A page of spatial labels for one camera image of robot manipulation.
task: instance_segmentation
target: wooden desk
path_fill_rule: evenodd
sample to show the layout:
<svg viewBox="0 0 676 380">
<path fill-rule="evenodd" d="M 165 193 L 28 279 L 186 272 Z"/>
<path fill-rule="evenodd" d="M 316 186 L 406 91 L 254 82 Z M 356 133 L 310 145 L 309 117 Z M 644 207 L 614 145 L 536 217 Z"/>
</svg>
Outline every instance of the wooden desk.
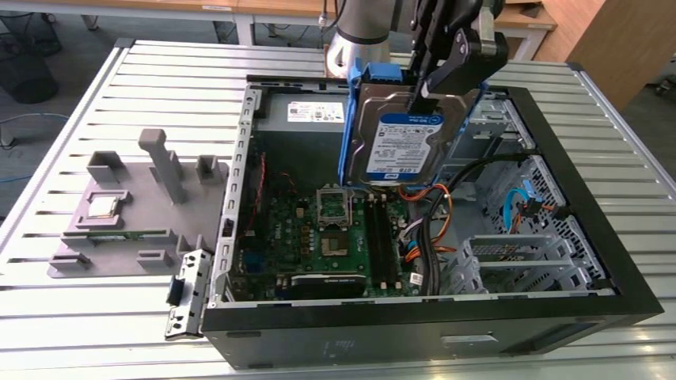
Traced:
<svg viewBox="0 0 676 380">
<path fill-rule="evenodd" d="M 536 60 L 580 63 L 621 110 L 676 51 L 676 1 L 542 2 L 560 26 Z"/>
<path fill-rule="evenodd" d="M 524 16 L 521 9 L 521 5 L 505 6 L 496 19 L 496 29 L 505 34 L 509 58 L 529 61 L 536 55 L 546 33 L 556 28 L 556 21 L 544 9 L 540 9 L 536 18 Z"/>
<path fill-rule="evenodd" d="M 556 22 L 545 10 L 529 18 L 520 9 L 505 6 L 496 28 L 509 37 L 512 58 L 530 60 Z M 0 0 L 0 10 L 229 21 L 236 23 L 240 44 L 253 45 L 256 23 L 317 25 L 322 0 Z M 333 17 L 333 1 L 328 0 L 328 18 Z"/>
</svg>

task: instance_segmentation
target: hard drive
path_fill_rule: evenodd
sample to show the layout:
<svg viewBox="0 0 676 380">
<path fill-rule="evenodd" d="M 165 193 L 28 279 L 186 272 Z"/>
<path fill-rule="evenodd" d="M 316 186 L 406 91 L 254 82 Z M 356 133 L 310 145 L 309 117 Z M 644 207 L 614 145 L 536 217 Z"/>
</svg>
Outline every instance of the hard drive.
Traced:
<svg viewBox="0 0 676 380">
<path fill-rule="evenodd" d="M 432 184 L 480 91 L 442 97 L 430 115 L 406 113 L 406 85 L 364 83 L 360 91 L 342 140 L 342 184 Z"/>
</svg>

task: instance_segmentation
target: white sticker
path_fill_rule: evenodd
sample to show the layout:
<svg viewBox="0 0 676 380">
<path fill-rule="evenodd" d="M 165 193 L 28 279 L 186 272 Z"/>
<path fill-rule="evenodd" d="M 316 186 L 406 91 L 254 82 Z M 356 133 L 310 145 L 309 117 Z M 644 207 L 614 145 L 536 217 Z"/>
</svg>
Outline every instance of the white sticker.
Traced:
<svg viewBox="0 0 676 380">
<path fill-rule="evenodd" d="M 546 30 L 550 30 L 552 26 L 550 25 L 541 25 L 541 24 L 528 24 L 528 28 L 529 29 L 546 29 Z"/>
<path fill-rule="evenodd" d="M 292 123 L 342 123 L 342 103 L 292 101 L 288 104 L 286 119 Z"/>
<path fill-rule="evenodd" d="M 444 117 L 438 115 L 381 116 L 366 166 L 373 179 L 412 178 L 420 173 L 430 149 L 426 138 L 442 124 Z"/>
<path fill-rule="evenodd" d="M 422 286 L 422 275 L 418 275 L 417 273 L 410 273 L 409 283 L 417 285 L 418 287 Z"/>
<path fill-rule="evenodd" d="M 232 11 L 229 6 L 201 6 L 204 10 L 225 10 L 226 12 Z"/>
</svg>

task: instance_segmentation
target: black front panel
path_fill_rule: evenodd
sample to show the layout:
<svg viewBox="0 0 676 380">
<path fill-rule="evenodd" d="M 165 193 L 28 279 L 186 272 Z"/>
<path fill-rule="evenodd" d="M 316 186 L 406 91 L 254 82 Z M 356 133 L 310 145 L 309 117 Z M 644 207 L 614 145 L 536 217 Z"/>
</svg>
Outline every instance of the black front panel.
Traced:
<svg viewBox="0 0 676 380">
<path fill-rule="evenodd" d="M 538 318 L 208 332 L 205 336 L 236 369 L 250 369 L 520 355 L 552 350 L 574 335 L 600 328 L 570 318 Z"/>
</svg>

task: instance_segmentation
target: ram slot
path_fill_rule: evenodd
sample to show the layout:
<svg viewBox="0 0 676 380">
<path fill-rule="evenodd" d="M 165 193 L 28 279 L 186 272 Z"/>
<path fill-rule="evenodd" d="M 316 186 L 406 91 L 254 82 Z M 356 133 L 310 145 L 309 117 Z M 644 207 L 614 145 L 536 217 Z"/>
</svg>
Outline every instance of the ram slot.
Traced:
<svg viewBox="0 0 676 380">
<path fill-rule="evenodd" d="M 397 280 L 396 258 L 389 236 L 389 217 L 385 203 L 380 200 L 366 202 L 364 208 L 366 227 L 368 259 L 370 262 L 370 282 L 374 287 L 393 286 Z"/>
</svg>

